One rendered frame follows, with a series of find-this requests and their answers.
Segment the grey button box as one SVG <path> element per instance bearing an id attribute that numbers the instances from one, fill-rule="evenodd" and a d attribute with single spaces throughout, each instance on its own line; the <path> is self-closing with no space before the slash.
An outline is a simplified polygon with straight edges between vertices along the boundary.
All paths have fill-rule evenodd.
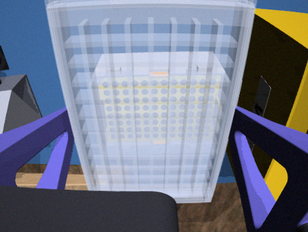
<path id="1" fill-rule="evenodd" d="M 0 71 L 9 70 L 0 46 Z M 0 134 L 42 118 L 27 74 L 0 77 Z"/>

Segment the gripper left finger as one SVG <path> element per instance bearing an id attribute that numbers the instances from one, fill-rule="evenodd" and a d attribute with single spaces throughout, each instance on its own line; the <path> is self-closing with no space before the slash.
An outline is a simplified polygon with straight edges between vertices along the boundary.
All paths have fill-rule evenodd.
<path id="1" fill-rule="evenodd" d="M 0 186 L 15 186 L 24 164 L 56 140 L 36 188 L 65 190 L 74 135 L 66 107 L 24 126 L 0 134 Z"/>

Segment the yellow open-top bin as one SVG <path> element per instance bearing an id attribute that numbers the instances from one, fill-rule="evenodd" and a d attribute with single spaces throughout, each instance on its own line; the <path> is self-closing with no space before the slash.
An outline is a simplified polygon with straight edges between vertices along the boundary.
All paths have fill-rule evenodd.
<path id="1" fill-rule="evenodd" d="M 256 9 L 237 106 L 308 134 L 308 14 Z M 287 171 L 246 139 L 277 201 Z"/>

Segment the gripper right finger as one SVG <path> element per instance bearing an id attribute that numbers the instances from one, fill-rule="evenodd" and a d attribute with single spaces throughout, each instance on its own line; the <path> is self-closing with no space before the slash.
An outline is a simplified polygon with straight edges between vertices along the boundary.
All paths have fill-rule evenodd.
<path id="1" fill-rule="evenodd" d="M 287 171 L 288 181 L 277 201 L 246 137 Z M 295 232 L 307 223 L 308 134 L 236 106 L 228 140 L 247 232 Z"/>

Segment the blue bench mat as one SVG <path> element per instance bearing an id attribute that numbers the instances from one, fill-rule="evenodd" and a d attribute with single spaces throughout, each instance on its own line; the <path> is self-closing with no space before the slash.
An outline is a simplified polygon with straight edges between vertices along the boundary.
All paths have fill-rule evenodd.
<path id="1" fill-rule="evenodd" d="M 308 0 L 257 0 L 256 9 L 308 14 Z M 9 67 L 0 77 L 27 74 L 42 117 L 65 107 L 44 0 L 0 0 L 0 46 Z M 55 141 L 26 164 L 48 164 Z M 225 152 L 217 184 L 233 182 Z"/>

